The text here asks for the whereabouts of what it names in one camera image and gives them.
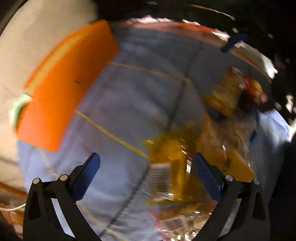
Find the yellow cake packet with barcode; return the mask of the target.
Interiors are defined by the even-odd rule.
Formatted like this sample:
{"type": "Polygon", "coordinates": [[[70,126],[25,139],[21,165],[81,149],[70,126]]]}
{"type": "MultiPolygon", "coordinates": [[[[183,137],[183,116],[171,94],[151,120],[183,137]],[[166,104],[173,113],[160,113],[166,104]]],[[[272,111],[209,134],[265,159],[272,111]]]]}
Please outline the yellow cake packet with barcode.
{"type": "Polygon", "coordinates": [[[204,187],[192,167],[199,133],[194,123],[187,123],[144,141],[152,189],[147,205],[204,201],[204,187]]]}

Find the clear cookie bag pink edge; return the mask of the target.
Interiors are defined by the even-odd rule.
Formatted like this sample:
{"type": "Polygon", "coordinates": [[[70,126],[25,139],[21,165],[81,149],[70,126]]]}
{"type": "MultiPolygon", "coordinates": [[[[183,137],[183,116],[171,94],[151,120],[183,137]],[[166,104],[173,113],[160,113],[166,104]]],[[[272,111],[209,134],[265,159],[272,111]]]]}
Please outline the clear cookie bag pink edge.
{"type": "Polygon", "coordinates": [[[158,206],[149,210],[163,240],[193,240],[213,213],[217,201],[158,206]]]}

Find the clear biscuit stick packet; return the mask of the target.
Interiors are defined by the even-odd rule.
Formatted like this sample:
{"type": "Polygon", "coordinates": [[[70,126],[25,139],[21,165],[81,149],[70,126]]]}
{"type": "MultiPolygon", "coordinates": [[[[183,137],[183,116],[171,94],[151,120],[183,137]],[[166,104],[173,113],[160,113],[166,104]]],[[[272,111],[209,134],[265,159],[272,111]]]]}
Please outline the clear biscuit stick packet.
{"type": "Polygon", "coordinates": [[[222,135],[226,130],[227,128],[219,128],[219,125],[205,114],[196,140],[196,150],[224,175],[231,175],[237,181],[249,182],[256,174],[238,152],[238,146],[230,144],[222,135]]]}

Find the red snack packet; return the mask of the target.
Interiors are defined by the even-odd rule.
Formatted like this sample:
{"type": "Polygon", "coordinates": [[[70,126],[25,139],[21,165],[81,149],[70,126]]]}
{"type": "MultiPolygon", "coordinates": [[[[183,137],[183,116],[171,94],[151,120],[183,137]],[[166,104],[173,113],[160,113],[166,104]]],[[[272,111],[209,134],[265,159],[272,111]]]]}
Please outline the red snack packet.
{"type": "Polygon", "coordinates": [[[260,83],[247,74],[243,74],[243,92],[248,103],[255,105],[265,103],[267,96],[264,93],[260,83]]]}

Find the orange cardboard box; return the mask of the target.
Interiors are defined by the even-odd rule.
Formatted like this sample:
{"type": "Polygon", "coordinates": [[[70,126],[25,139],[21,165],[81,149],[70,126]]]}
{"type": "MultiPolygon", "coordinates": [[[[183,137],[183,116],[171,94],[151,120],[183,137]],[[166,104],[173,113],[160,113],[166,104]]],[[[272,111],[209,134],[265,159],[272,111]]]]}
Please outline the orange cardboard box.
{"type": "Polygon", "coordinates": [[[65,37],[30,75],[13,104],[10,122],[17,139],[57,151],[81,99],[117,52],[105,20],[65,37]]]}

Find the light blue checked cloth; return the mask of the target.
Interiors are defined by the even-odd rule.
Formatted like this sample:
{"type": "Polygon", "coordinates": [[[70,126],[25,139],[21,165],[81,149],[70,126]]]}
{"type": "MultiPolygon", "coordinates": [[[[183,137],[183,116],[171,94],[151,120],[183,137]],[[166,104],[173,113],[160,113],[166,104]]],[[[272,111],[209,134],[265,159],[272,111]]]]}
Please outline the light blue checked cloth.
{"type": "Polygon", "coordinates": [[[262,187],[269,240],[295,240],[295,138],[282,112],[288,76],[269,79],[238,57],[182,35],[111,29],[118,52],[81,99],[57,151],[18,140],[27,192],[56,181],[92,153],[100,167],[77,207],[99,240],[163,240],[147,205],[151,197],[145,140],[208,114],[248,162],[262,187]],[[243,74],[258,81],[267,101],[252,105],[243,74]]]}

